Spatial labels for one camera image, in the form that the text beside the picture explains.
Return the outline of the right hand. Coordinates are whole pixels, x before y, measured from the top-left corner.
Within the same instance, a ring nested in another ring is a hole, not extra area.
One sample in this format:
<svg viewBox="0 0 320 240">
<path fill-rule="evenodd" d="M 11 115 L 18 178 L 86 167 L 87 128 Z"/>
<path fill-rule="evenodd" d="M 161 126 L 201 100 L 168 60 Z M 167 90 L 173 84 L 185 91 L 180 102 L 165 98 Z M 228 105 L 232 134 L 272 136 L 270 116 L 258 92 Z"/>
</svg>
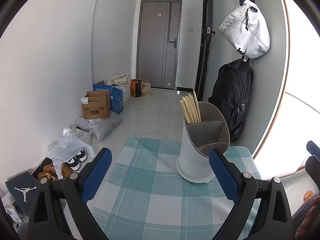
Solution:
<svg viewBox="0 0 320 240">
<path fill-rule="evenodd" d="M 295 231 L 294 239 L 300 239 L 306 233 L 307 228 L 311 224 L 312 215 L 315 208 L 318 206 L 319 196 L 310 199 L 310 206 L 301 207 L 301 211 L 298 212 L 298 225 L 299 227 Z"/>
</svg>

